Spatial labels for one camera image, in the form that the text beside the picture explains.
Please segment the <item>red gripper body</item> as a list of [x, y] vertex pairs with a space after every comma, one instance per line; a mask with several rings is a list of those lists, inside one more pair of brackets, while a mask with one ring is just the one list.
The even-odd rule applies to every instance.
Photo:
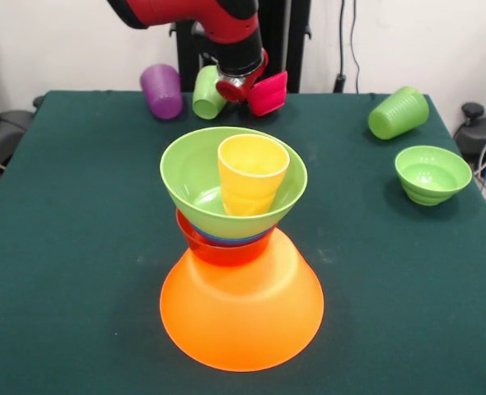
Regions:
[[249, 74], [244, 76], [229, 76], [218, 68], [218, 79], [215, 84], [217, 92], [229, 102], [245, 102], [248, 99], [254, 84], [264, 74], [264, 70], [268, 66], [268, 63], [269, 56], [266, 50], [262, 49], [261, 64]]

